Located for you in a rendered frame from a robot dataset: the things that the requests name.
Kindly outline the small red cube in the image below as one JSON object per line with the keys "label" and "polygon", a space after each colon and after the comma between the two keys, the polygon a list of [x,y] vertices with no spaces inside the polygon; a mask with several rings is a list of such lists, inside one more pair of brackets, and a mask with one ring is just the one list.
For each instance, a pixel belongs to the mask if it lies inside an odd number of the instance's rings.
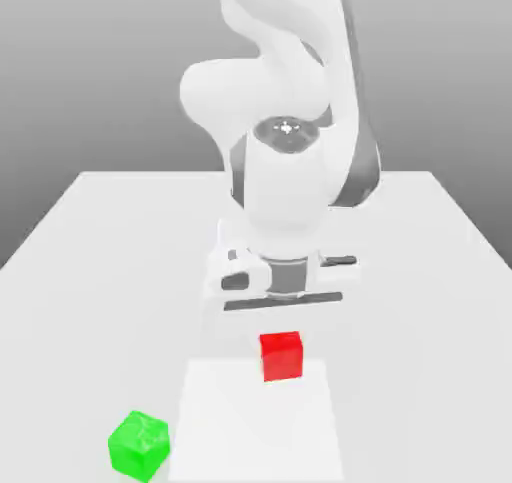
{"label": "small red cube", "polygon": [[259,336],[265,382],[299,378],[303,374],[303,343],[298,331]]}

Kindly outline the small green cube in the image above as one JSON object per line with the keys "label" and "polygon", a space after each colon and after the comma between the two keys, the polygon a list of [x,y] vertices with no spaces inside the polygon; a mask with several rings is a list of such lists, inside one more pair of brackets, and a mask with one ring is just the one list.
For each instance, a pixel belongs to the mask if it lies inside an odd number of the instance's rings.
{"label": "small green cube", "polygon": [[131,411],[109,436],[112,468],[139,483],[149,483],[171,452],[168,424]]}

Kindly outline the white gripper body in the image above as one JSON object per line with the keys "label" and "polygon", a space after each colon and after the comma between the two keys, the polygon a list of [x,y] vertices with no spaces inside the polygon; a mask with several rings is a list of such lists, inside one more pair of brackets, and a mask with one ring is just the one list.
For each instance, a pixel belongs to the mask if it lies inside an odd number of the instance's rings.
{"label": "white gripper body", "polygon": [[204,329],[216,332],[278,332],[323,329],[344,309],[341,291],[306,293],[292,299],[210,299],[204,303]]}

